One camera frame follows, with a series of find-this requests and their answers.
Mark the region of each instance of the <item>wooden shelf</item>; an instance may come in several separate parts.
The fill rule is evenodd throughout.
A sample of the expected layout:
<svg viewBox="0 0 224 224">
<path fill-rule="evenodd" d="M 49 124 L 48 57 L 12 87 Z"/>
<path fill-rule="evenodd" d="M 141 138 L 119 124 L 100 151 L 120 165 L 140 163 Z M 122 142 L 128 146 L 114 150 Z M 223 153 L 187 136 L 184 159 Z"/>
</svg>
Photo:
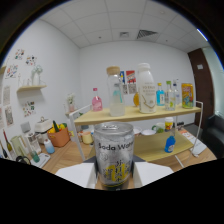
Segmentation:
<svg viewBox="0 0 224 224">
<path fill-rule="evenodd" d="M 74 120 L 75 125 L 90 125 L 90 124 L 99 124 L 103 122 L 110 121 L 140 121 L 140 120 L 149 120 L 163 117 L 172 117 L 179 116 L 191 113 L 201 112 L 201 108 L 193 107 L 192 109 L 185 109 L 181 105 L 176 106 L 174 111 L 166 111 L 164 106 L 157 106 L 156 113 L 152 114 L 143 114 L 140 113 L 139 108 L 136 106 L 126 106 L 125 115 L 121 117 L 111 117 L 109 113 L 109 108 L 104 108 L 102 111 L 94 112 L 88 111 L 82 116 Z"/>
<path fill-rule="evenodd" d="M 46 85 L 40 85 L 40 86 L 22 86 L 20 87 L 17 92 L 22 92 L 22 91 L 28 91 L 28 90 L 36 90 L 36 89 L 42 89 L 47 87 Z"/>
<path fill-rule="evenodd" d="M 166 153 L 164 151 L 164 148 L 166 145 L 166 140 L 169 136 L 169 132 L 164 132 L 155 135 L 135 137 L 134 155 L 142 158 L 147 162 L 150 162 L 153 160 L 176 155 L 193 147 L 193 144 L 186 137 L 176 131 L 176 143 L 174 146 L 174 150 L 171 153 Z M 93 147 L 90 151 L 88 159 L 95 155 L 96 152 L 95 148 Z"/>
</svg>

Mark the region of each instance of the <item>black chair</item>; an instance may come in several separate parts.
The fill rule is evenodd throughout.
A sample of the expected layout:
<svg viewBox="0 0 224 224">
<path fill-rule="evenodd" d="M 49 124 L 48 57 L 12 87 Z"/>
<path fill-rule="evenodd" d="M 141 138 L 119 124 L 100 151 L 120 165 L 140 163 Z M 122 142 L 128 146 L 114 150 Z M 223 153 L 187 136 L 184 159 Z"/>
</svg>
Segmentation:
<svg viewBox="0 0 224 224">
<path fill-rule="evenodd" d="M 208 117 L 201 139 L 217 159 L 224 158 L 224 119 L 217 115 Z"/>
</svg>

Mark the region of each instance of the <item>soda water can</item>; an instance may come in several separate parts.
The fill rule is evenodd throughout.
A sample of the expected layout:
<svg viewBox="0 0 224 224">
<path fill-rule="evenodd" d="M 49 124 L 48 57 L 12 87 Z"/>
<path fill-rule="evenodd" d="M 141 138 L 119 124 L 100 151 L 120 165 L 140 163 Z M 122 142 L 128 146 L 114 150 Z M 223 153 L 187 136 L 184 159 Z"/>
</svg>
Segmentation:
<svg viewBox="0 0 224 224">
<path fill-rule="evenodd" d="M 182 83 L 182 107 L 193 108 L 194 106 L 194 93 L 193 85 L 191 83 Z"/>
<path fill-rule="evenodd" d="M 127 189 L 134 151 L 133 126 L 125 122 L 105 122 L 94 126 L 93 135 L 103 190 Z"/>
</svg>

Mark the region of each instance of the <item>box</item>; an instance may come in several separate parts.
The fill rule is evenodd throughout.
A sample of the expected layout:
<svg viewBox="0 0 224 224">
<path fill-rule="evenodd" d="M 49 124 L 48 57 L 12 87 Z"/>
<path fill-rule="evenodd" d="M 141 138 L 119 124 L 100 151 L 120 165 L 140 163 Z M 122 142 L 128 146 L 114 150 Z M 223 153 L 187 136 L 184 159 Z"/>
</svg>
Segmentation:
<svg viewBox="0 0 224 224">
<path fill-rule="evenodd" d="M 56 133 L 47 133 L 47 135 L 55 147 L 63 147 L 70 140 L 67 127 Z"/>
</svg>

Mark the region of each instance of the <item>door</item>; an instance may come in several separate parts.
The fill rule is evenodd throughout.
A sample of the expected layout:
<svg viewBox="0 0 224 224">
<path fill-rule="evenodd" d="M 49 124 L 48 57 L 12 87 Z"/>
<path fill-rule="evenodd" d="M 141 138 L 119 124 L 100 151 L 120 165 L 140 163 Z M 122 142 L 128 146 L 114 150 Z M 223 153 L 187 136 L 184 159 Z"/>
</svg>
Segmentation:
<svg viewBox="0 0 224 224">
<path fill-rule="evenodd" d="M 205 119 L 214 114 L 214 92 L 210 69 L 201 48 L 188 53 L 194 73 L 196 100 L 203 102 L 203 117 L 201 128 Z M 195 125 L 199 125 L 200 113 L 195 114 Z"/>
</svg>

